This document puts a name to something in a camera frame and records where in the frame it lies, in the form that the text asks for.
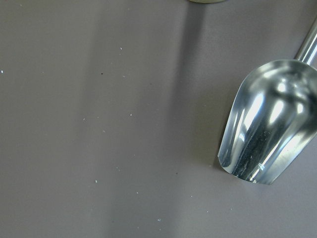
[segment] scoop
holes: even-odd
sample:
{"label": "scoop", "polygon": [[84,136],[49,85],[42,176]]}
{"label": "scoop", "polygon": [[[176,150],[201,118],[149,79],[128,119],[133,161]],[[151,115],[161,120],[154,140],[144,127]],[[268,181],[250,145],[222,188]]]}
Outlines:
{"label": "scoop", "polygon": [[218,158],[230,174],[271,184],[317,133],[315,19],[295,59],[254,69],[233,102]]}

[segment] gray tabletop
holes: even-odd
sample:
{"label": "gray tabletop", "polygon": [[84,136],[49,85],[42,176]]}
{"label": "gray tabletop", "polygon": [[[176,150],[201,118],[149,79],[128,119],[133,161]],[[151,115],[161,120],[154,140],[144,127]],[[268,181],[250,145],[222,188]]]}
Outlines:
{"label": "gray tabletop", "polygon": [[316,139],[270,186],[216,157],[244,77],[292,58],[316,14],[0,0],[0,237],[316,237]]}

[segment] scoop handle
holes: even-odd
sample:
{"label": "scoop handle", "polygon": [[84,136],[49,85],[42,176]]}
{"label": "scoop handle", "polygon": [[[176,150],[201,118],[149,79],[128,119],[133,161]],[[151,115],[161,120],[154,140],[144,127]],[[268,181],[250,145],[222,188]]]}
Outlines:
{"label": "scoop handle", "polygon": [[298,50],[295,59],[306,64],[311,64],[317,52],[317,17],[312,24],[302,46]]}

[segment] metal scoop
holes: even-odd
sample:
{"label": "metal scoop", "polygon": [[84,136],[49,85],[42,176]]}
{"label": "metal scoop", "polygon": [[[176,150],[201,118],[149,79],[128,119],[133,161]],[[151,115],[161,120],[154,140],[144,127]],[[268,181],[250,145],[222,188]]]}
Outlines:
{"label": "metal scoop", "polygon": [[234,176],[271,184],[317,133],[317,19],[295,59],[276,60],[242,82],[218,158]]}

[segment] metal handle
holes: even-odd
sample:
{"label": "metal handle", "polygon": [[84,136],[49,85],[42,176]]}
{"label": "metal handle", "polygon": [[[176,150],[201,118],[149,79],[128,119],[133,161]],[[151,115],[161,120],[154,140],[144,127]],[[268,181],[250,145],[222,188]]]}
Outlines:
{"label": "metal handle", "polygon": [[302,46],[298,50],[295,59],[306,64],[311,64],[317,52],[317,17],[311,26]]}

